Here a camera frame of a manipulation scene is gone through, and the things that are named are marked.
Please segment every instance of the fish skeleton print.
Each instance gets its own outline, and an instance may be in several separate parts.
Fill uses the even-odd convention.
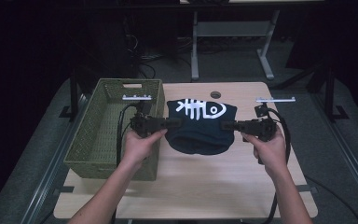
[[[188,116],[188,111],[190,111],[190,118],[194,119],[196,116],[196,120],[200,119],[200,111],[202,110],[202,117],[204,119],[217,119],[220,116],[224,115],[226,112],[226,106],[224,104],[218,104],[214,102],[206,102],[206,101],[199,101],[193,99],[185,99],[185,102],[178,101],[179,106],[176,108],[176,112],[181,111],[183,108],[185,109],[186,116]],[[218,109],[217,106],[211,106],[210,112],[211,114],[207,114],[207,104],[216,104],[222,107],[222,110],[217,113]]]

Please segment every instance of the person's left arm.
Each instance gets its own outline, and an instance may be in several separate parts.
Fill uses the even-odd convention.
[[[136,132],[126,135],[126,150],[118,168],[109,176],[98,192],[69,220],[69,223],[109,223],[144,158],[152,152],[152,145],[165,130],[141,138]]]

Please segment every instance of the green woven basket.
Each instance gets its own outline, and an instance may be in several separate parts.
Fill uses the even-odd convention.
[[[116,169],[118,116],[124,106],[139,102],[123,101],[123,95],[150,95],[150,115],[156,118],[163,116],[165,96],[161,80],[100,79],[64,159],[64,163],[80,177],[106,179]],[[127,109],[123,129],[135,112],[133,107]],[[152,155],[144,160],[133,180],[156,180],[158,149],[159,141],[153,145]]]

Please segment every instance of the floor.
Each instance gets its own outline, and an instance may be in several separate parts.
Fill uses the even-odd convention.
[[[275,74],[273,80],[264,77],[256,49],[264,39],[220,39],[218,45],[204,41],[207,51],[199,56],[200,79],[197,82],[261,81],[274,86],[301,72],[285,68],[293,43],[275,40],[268,50],[268,60]],[[155,78],[164,83],[190,82],[190,52],[184,50],[180,59],[159,58],[147,62],[156,71]],[[147,77],[153,76],[149,66],[141,66]],[[336,80],[334,105],[340,105],[348,119],[331,123],[326,119],[320,103],[324,101],[324,89],[310,94],[306,85],[310,76],[283,89],[273,90],[275,98],[295,96],[296,103],[277,104],[286,118],[292,134],[296,156],[313,190],[319,210],[314,223],[358,223],[358,177],[346,159],[345,150],[358,161],[358,107],[349,90]],[[62,83],[55,97],[24,150],[11,177],[0,194],[0,223],[65,223],[52,215],[68,168],[57,161],[58,148],[67,147],[71,129],[76,126],[68,118],[60,118],[62,109],[70,104],[69,81]],[[49,175],[50,182],[41,183]],[[246,220],[260,223],[262,220]],[[177,220],[134,220],[133,223],[178,223]],[[198,220],[197,223],[240,223],[239,220]],[[277,218],[272,223],[281,223]]]

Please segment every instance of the black cloth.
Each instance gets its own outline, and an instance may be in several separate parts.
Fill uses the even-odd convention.
[[[182,119],[180,128],[171,128],[165,138],[172,148],[185,154],[216,155],[234,142],[234,131],[223,131],[220,121],[235,120],[237,107],[194,99],[167,102],[169,118]]]

